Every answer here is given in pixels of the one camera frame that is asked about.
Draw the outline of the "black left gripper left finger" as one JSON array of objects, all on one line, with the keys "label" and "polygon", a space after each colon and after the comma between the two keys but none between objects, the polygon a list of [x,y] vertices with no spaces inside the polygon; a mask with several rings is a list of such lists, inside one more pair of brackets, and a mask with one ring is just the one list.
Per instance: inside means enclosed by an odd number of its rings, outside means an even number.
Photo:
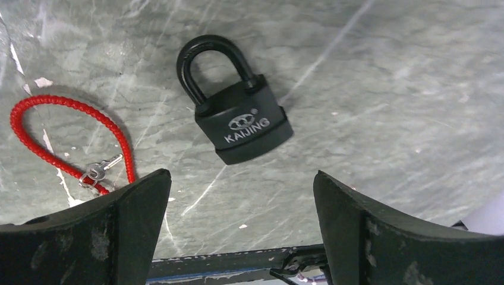
[{"label": "black left gripper left finger", "polygon": [[1,226],[2,284],[145,284],[172,184],[166,169],[110,194]]}]

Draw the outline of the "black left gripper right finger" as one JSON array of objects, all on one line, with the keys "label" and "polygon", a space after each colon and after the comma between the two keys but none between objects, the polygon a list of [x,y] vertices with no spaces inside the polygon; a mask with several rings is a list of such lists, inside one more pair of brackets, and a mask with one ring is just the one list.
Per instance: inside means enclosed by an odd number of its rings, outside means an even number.
[{"label": "black left gripper right finger", "polygon": [[333,284],[502,284],[503,237],[431,223],[318,172],[313,194]]}]

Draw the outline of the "small silver keys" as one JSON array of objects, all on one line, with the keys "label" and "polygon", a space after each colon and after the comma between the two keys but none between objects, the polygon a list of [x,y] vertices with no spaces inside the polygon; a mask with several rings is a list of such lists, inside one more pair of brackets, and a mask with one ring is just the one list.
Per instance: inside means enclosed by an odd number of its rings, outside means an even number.
[{"label": "small silver keys", "polygon": [[79,185],[83,188],[95,187],[98,182],[104,180],[106,172],[118,164],[123,158],[123,154],[118,154],[110,159],[89,164],[86,171],[78,180]]}]

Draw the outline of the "black Kaijing padlock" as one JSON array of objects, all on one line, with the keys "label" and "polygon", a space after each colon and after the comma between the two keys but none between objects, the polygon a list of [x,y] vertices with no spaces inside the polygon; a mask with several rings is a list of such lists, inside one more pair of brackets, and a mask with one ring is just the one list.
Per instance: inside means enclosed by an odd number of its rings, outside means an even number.
[{"label": "black Kaijing padlock", "polygon": [[[207,97],[191,72],[196,56],[207,51],[224,54],[240,81]],[[194,119],[227,165],[262,156],[290,139],[294,130],[267,79],[255,74],[244,54],[229,39],[205,34],[188,41],[179,52],[177,76],[195,105]]]}]

